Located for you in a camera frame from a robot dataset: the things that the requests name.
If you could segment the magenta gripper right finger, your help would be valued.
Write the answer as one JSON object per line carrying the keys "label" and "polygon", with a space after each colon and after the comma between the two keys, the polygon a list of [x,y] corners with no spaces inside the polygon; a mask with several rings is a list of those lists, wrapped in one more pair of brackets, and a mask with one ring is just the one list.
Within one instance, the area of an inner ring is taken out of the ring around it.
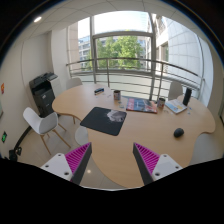
{"label": "magenta gripper right finger", "polygon": [[159,155],[138,143],[133,144],[133,154],[145,185],[182,169],[168,154]]}

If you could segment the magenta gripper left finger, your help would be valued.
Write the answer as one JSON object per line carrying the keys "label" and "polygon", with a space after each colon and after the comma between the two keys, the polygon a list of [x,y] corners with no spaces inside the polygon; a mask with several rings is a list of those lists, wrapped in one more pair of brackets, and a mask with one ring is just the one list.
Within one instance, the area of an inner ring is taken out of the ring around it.
{"label": "magenta gripper left finger", "polygon": [[92,144],[87,143],[67,154],[57,153],[42,169],[79,185],[91,154]]}

